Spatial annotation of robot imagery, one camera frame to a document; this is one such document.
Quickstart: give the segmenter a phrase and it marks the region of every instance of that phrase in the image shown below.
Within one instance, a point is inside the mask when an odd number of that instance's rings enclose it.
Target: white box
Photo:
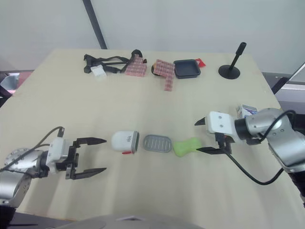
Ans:
[[[238,106],[236,110],[237,110],[237,118],[246,118],[247,116],[254,115],[258,112],[255,107],[247,106],[244,104]]]

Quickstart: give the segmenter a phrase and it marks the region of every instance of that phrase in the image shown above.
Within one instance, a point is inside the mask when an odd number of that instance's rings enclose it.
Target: wooden table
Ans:
[[[65,219],[112,213],[157,213],[179,217],[207,229],[304,228],[299,192],[283,173],[271,185],[248,179],[225,155],[195,152],[179,158],[145,151],[147,134],[174,141],[199,137],[215,146],[214,136],[194,123],[210,111],[236,115],[247,104],[279,108],[250,55],[237,62],[241,75],[227,80],[217,73],[234,55],[223,53],[143,52],[143,78],[107,73],[96,81],[85,74],[84,54],[130,57],[130,51],[55,50],[0,109],[0,161],[19,147],[34,146],[50,129],[62,125],[64,137],[100,137],[108,143],[79,149],[79,168],[107,167],[87,179],[65,180],[65,173],[34,179],[19,212]],[[178,80],[165,92],[163,78],[150,72],[159,58],[168,62],[201,58],[206,67],[195,79]],[[138,130],[139,149],[122,155],[111,149],[118,130]],[[266,142],[233,144],[233,156],[253,176],[269,180],[280,168]]]

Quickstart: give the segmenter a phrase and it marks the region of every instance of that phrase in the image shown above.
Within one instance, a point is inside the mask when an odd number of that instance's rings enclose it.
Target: black tray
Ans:
[[[196,60],[174,61],[175,74],[178,79],[195,78],[201,74]]]

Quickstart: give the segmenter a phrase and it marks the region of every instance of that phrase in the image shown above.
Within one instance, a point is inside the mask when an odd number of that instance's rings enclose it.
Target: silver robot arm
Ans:
[[[286,113],[267,108],[257,114],[234,120],[229,114],[210,112],[195,125],[207,125],[208,131],[215,134],[219,149],[197,149],[209,154],[230,154],[230,144],[233,142],[246,140],[247,144],[256,145],[267,139],[271,152],[289,174],[305,202],[305,136],[293,130]]]
[[[56,129],[59,129],[59,132],[51,144],[41,144]],[[81,144],[96,145],[106,140],[87,137],[70,141],[62,138],[63,133],[63,127],[56,127],[34,148],[17,149],[6,157],[4,167],[0,169],[1,223],[9,223],[25,197],[32,179],[47,177],[49,173],[56,174],[59,171],[66,171],[66,179],[82,179],[92,177],[106,169],[93,168],[76,173],[79,156],[76,149],[81,147]],[[47,151],[38,150],[42,146],[49,148]]]

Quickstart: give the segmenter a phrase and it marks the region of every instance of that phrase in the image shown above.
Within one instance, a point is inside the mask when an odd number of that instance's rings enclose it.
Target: green soap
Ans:
[[[184,156],[190,152],[196,152],[198,148],[201,148],[201,142],[197,137],[192,137],[183,142],[174,142],[173,150],[177,156]]]

